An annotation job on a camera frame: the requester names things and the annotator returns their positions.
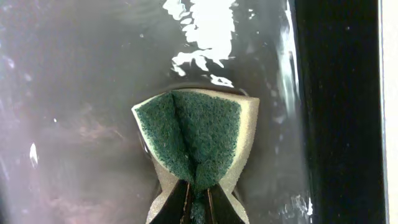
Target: glossy metal surface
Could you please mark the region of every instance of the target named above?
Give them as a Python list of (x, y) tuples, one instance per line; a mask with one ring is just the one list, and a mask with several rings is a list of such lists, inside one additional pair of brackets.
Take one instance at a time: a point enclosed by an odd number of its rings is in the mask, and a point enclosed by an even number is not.
[[(220, 2), (205, 5), (226, 13), (217, 23), (197, 1), (183, 2), (184, 18), (159, 0), (0, 1), (4, 223), (144, 223), (157, 177), (131, 108), (185, 82), (234, 86), (261, 99), (238, 183), (251, 223), (310, 221), (288, 41), (293, 9), (286, 1)], [(182, 21), (200, 16), (215, 28), (203, 34), (208, 42), (188, 42), (190, 21)], [(196, 63), (176, 58), (180, 52)]]

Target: kitchen sponge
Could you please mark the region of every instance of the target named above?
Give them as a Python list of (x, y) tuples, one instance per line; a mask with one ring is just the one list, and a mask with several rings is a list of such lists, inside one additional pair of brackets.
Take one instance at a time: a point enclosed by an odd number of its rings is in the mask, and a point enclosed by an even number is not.
[[(187, 180), (195, 193), (220, 183), (237, 214), (248, 223), (232, 191), (251, 150), (258, 106), (257, 98), (185, 89), (155, 96), (132, 112), (153, 160), (166, 170), (167, 175), (157, 169), (160, 180), (170, 175)], [(164, 192), (171, 192), (166, 187), (170, 188), (162, 184)], [(167, 195), (161, 196), (165, 201)], [(152, 204), (147, 222), (162, 202)]]

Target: water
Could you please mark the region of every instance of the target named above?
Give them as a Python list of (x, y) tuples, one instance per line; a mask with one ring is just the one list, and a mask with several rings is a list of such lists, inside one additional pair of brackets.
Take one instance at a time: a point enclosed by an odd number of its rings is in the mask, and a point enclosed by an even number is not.
[(286, 1), (0, 4), (5, 223), (144, 223), (158, 183), (131, 107), (186, 82), (261, 99), (250, 222), (310, 222)]

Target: metal tongs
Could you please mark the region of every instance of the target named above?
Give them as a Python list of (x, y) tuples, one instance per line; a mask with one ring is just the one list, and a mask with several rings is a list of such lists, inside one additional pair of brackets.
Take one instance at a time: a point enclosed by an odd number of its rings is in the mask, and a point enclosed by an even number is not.
[[(244, 224), (219, 184), (206, 189), (204, 195), (206, 224)], [(190, 224), (192, 203), (191, 185), (179, 180), (150, 224)]]

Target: sponge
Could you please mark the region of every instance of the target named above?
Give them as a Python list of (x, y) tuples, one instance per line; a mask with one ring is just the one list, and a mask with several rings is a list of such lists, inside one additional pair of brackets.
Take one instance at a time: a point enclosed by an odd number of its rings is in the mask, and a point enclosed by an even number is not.
[(249, 223), (232, 196), (248, 159), (259, 100), (211, 90), (174, 90), (132, 108), (152, 154), (163, 192), (152, 204), (147, 223), (171, 192), (165, 179), (189, 181), (196, 194), (220, 183), (237, 214)]

